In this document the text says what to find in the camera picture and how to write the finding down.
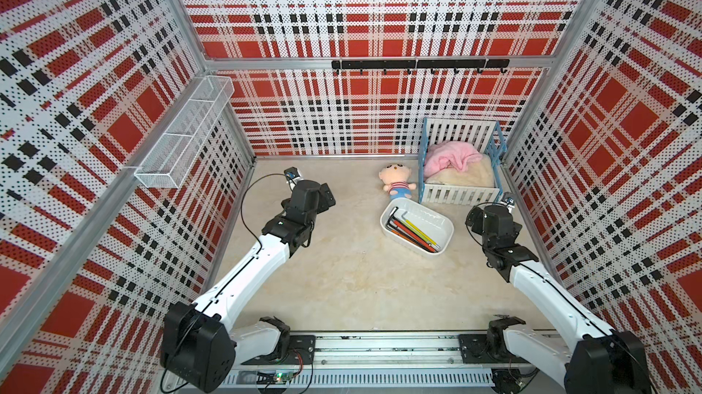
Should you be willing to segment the plush doll pink head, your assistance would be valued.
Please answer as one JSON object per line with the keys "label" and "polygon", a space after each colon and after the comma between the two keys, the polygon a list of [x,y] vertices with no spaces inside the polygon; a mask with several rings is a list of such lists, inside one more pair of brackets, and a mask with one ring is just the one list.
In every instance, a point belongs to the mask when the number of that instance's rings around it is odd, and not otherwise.
{"label": "plush doll pink head", "polygon": [[390,199],[412,198],[412,193],[417,189],[415,183],[411,183],[412,171],[407,165],[391,164],[380,170],[378,178],[383,183],[383,190]]}

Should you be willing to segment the yellow hex key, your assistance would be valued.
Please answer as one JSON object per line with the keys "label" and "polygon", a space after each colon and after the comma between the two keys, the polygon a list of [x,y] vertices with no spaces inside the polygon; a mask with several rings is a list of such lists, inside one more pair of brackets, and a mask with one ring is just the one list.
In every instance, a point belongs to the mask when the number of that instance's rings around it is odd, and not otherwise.
{"label": "yellow hex key", "polygon": [[423,231],[421,231],[421,230],[420,230],[416,225],[414,225],[412,222],[410,222],[409,220],[406,220],[406,219],[402,220],[401,222],[402,222],[405,226],[407,226],[408,228],[412,229],[416,234],[418,234],[419,236],[421,236],[423,240],[425,240],[428,244],[430,244],[431,246],[433,246],[435,249],[440,248],[440,246],[438,245],[438,243],[437,243],[436,241],[434,241],[434,240],[433,240],[432,238],[430,238],[426,233],[424,233]]}

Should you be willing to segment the pink fleece blanket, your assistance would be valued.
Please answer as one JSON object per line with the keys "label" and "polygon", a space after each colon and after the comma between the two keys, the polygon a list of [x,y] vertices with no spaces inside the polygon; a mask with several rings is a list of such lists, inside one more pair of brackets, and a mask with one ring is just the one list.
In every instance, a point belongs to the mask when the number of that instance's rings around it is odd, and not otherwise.
{"label": "pink fleece blanket", "polygon": [[449,141],[429,148],[423,165],[424,177],[428,178],[440,170],[452,166],[464,170],[468,163],[478,162],[484,155],[471,143]]}

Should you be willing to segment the blue white toy crib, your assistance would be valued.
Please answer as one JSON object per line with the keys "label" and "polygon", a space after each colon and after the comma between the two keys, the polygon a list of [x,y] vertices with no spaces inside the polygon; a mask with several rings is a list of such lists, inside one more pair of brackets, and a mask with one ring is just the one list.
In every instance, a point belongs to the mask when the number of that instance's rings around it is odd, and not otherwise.
{"label": "blue white toy crib", "polygon": [[506,139],[496,121],[426,118],[419,151],[422,203],[476,205],[503,196]]}

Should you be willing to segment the red hex key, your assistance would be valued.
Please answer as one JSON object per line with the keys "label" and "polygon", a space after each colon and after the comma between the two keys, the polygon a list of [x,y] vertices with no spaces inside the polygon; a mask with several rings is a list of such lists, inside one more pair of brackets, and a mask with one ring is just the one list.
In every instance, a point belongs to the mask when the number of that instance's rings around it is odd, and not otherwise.
{"label": "red hex key", "polygon": [[407,237],[415,240],[418,244],[422,245],[425,249],[427,249],[427,251],[429,251],[429,253],[437,253],[438,252],[437,249],[435,249],[433,246],[431,246],[425,240],[423,240],[421,236],[416,234],[414,231],[412,231],[410,228],[408,228],[407,226],[405,226],[404,224],[402,224],[398,220],[392,219],[390,221],[390,225],[396,231],[403,233]]}

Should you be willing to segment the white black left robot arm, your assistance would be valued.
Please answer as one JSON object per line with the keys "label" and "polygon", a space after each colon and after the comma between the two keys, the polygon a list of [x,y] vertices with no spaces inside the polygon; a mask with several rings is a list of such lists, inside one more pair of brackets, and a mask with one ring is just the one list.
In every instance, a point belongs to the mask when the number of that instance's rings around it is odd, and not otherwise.
{"label": "white black left robot arm", "polygon": [[230,370],[252,359],[283,361],[290,328],[274,316],[236,328],[243,308],[298,249],[311,244],[316,218],[334,207],[326,184],[305,180],[295,169],[283,173],[291,190],[280,213],[256,235],[244,258],[192,303],[175,303],[164,320],[160,363],[165,377],[210,393]]}

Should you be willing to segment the cream fluffy blanket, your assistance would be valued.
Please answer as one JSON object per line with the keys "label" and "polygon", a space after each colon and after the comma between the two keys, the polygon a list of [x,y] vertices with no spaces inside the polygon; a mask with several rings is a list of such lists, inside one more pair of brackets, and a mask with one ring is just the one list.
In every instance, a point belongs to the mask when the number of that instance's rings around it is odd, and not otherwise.
{"label": "cream fluffy blanket", "polygon": [[490,157],[484,155],[480,161],[468,163],[462,171],[449,166],[428,177],[425,182],[431,185],[492,188],[495,186],[495,175]]}

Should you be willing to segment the white plastic storage box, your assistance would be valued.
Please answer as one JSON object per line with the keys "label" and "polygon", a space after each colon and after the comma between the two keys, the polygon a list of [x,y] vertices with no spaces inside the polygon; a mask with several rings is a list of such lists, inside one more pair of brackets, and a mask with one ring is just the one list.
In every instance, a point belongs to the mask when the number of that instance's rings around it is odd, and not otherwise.
{"label": "white plastic storage box", "polygon": [[[389,231],[385,229],[385,223],[388,220],[389,214],[391,213],[393,207],[397,207],[399,209],[396,213],[396,217],[398,219],[409,220],[438,243],[440,248],[437,249],[437,253],[427,253],[425,251],[421,251],[419,248],[413,247],[408,242],[405,242],[394,234],[389,233]],[[449,218],[446,218],[444,215],[441,215],[440,213],[428,209],[427,207],[424,207],[423,205],[420,205],[407,198],[397,198],[389,202],[389,205],[381,215],[380,227],[384,235],[389,239],[428,258],[435,258],[444,253],[444,251],[446,251],[448,248],[454,233],[453,222],[451,222]]]}

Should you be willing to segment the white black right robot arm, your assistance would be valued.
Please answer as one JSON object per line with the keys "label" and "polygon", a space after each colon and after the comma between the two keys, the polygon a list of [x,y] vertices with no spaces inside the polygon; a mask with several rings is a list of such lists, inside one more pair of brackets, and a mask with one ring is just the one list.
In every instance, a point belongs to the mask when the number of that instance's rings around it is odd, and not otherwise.
{"label": "white black right robot arm", "polygon": [[523,293],[559,333],[545,337],[515,316],[490,322],[486,350],[519,357],[568,393],[655,393],[643,342],[618,331],[568,293],[535,253],[517,243],[521,226],[505,203],[474,206],[465,221],[486,264]]}

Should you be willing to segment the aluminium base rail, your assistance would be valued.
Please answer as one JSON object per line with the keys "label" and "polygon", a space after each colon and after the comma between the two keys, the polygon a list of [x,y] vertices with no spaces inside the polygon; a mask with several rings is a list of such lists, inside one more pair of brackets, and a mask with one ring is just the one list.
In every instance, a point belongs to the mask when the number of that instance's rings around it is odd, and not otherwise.
{"label": "aluminium base rail", "polygon": [[293,335],[273,319],[229,333],[196,328],[164,339],[161,389],[219,386],[261,390],[340,387],[490,387],[517,393],[544,375],[565,385],[575,379],[578,349],[605,337],[585,323],[538,332],[516,319],[486,332],[322,332]]}

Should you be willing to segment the orange hex key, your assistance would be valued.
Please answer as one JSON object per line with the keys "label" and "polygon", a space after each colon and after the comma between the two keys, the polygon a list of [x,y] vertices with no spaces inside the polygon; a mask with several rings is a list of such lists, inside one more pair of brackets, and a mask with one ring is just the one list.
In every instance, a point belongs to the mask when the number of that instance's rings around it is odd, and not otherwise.
{"label": "orange hex key", "polygon": [[408,243],[411,244],[413,247],[419,248],[421,251],[429,252],[429,251],[427,251],[427,249],[425,249],[422,245],[418,244],[415,240],[413,240],[412,238],[407,237],[407,236],[404,235],[403,233],[398,232],[398,231],[396,231],[395,229],[387,229],[387,231],[389,231],[389,233],[394,234],[395,236],[399,237],[400,239],[404,240],[405,242],[408,242]]}

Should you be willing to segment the black wall hook rail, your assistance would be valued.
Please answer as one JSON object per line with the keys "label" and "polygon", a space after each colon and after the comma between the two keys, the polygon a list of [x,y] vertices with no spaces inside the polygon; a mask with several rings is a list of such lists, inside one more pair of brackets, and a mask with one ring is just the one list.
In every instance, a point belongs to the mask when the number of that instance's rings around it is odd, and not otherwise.
{"label": "black wall hook rail", "polygon": [[510,59],[357,59],[332,60],[333,70],[499,70],[510,67]]}

